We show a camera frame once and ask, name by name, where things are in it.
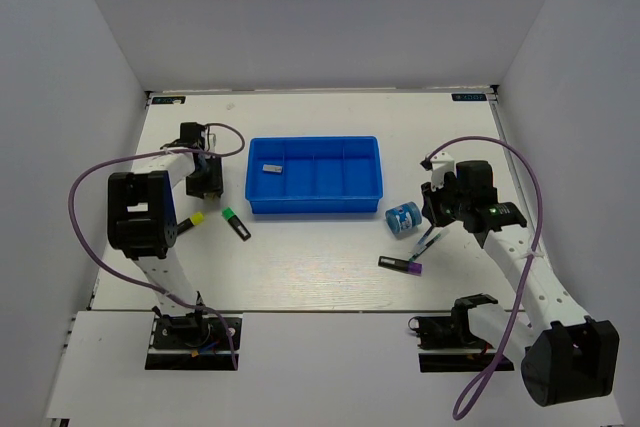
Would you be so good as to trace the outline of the yellow capped black highlighter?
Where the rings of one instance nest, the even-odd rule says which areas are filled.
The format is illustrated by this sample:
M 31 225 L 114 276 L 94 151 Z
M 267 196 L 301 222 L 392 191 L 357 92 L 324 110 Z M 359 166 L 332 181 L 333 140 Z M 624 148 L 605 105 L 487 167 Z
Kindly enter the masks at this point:
M 180 236 L 192 228 L 200 225 L 204 221 L 204 214 L 202 212 L 196 212 L 187 219 L 181 221 L 177 225 L 177 235 Z

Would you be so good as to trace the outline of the grey white eraser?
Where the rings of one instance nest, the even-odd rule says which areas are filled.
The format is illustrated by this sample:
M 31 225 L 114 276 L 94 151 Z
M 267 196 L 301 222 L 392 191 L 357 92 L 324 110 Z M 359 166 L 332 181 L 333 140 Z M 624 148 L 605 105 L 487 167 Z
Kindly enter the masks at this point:
M 264 164 L 262 166 L 262 171 L 269 174 L 281 174 L 283 172 L 283 167 L 281 165 Z

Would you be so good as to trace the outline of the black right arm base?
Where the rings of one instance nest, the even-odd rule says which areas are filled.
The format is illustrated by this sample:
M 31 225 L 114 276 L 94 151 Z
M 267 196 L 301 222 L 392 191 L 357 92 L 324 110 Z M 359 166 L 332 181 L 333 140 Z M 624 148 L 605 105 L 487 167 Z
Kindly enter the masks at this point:
M 480 314 L 496 316 L 497 327 L 489 340 L 478 337 L 470 327 L 469 312 L 479 308 Z M 414 316 L 407 327 L 418 339 L 421 373 L 480 373 L 496 357 L 509 313 L 488 294 L 458 298 L 449 313 Z

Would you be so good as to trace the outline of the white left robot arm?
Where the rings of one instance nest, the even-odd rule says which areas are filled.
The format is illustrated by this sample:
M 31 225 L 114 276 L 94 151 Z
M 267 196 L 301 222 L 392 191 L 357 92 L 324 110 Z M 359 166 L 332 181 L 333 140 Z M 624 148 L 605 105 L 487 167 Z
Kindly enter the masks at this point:
M 207 147 L 207 128 L 196 122 L 180 125 L 170 145 L 187 153 L 159 155 L 134 172 L 116 172 L 107 184 L 107 236 L 111 247 L 134 262 L 146 281 L 164 289 L 157 295 L 159 312 L 180 317 L 177 334 L 199 346 L 211 334 L 211 321 L 187 305 L 201 303 L 173 247 L 178 238 L 173 188 L 182 183 L 190 197 L 223 193 L 222 160 L 195 150 Z

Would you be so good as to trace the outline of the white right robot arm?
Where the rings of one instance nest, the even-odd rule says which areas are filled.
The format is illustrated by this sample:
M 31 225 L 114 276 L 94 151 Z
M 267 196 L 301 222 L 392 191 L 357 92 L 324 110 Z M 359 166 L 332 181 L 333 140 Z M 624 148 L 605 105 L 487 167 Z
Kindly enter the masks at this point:
M 486 161 L 457 163 L 446 153 L 425 160 L 422 214 L 435 227 L 454 222 L 474 236 L 520 295 L 528 317 L 515 322 L 504 356 L 520 371 L 540 406 L 605 397 L 612 392 L 619 334 L 597 321 L 564 288 L 548 261 L 534 255 L 518 207 L 501 202 Z

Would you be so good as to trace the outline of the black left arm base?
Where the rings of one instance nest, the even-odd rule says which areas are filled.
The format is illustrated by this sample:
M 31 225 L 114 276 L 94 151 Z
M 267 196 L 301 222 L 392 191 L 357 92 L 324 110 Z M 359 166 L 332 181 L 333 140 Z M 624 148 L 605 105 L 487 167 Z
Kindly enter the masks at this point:
M 234 371 L 239 363 L 241 317 L 155 316 L 146 354 L 147 371 Z

